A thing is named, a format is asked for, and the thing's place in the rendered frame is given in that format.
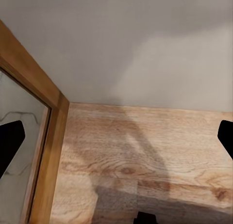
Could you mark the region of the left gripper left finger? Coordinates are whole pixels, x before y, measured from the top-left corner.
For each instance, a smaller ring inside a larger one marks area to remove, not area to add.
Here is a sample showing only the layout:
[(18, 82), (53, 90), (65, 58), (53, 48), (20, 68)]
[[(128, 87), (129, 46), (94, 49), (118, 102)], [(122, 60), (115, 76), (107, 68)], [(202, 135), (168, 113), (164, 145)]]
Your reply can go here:
[(0, 126), (0, 178), (11, 163), (25, 139), (25, 131), (20, 120)]

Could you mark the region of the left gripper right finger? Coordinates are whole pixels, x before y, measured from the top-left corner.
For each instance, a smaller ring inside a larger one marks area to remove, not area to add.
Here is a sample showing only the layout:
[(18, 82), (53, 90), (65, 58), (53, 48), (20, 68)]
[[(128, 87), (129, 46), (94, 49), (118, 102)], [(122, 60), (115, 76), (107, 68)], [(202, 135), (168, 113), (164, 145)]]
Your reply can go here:
[(217, 137), (233, 159), (233, 122), (222, 120)]

